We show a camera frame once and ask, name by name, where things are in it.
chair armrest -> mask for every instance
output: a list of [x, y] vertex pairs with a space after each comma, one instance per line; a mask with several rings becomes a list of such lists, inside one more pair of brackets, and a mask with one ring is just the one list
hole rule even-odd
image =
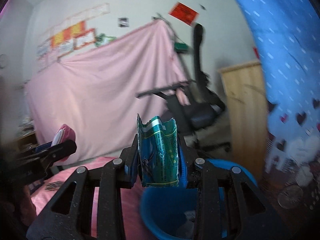
[[152, 90], [140, 92], [140, 93], [136, 94], [136, 98], [141, 98], [141, 97], [143, 97], [143, 96], [152, 95], [152, 94], [164, 98], [164, 97], [162, 96], [162, 94], [164, 95], [164, 93], [162, 93], [163, 91], [168, 91], [168, 90], [174, 90], [174, 91], [176, 91], [178, 88], [183, 88], [183, 87], [188, 86], [191, 82], [194, 82], [194, 80], [182, 81], [182, 82], [175, 83], [175, 84], [173, 84], [173, 85], [171, 85], [171, 86], [162, 87], [162, 88], [154, 88], [154, 89], [152, 89]]

green plastic wrapper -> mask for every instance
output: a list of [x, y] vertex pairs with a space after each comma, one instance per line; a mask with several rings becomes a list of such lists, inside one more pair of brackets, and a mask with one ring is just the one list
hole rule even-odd
[[143, 187], [170, 187], [179, 184], [177, 125], [174, 119], [161, 122], [155, 116], [143, 124], [138, 115], [138, 152]]

chair seat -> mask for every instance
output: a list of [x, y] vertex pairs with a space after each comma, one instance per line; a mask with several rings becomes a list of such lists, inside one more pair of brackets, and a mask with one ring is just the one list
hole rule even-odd
[[196, 103], [184, 106], [183, 110], [195, 130], [211, 126], [219, 116], [208, 103]]

red paper on wall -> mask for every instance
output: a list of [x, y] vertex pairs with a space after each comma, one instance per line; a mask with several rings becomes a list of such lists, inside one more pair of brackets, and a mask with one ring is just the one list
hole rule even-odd
[[172, 8], [169, 14], [188, 25], [191, 25], [198, 15], [196, 11], [179, 2]]

wooden cabinet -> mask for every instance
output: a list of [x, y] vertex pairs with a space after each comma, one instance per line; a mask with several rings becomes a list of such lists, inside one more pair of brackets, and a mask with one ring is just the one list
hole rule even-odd
[[219, 70], [230, 116], [233, 161], [261, 179], [267, 148], [267, 101], [259, 61]]

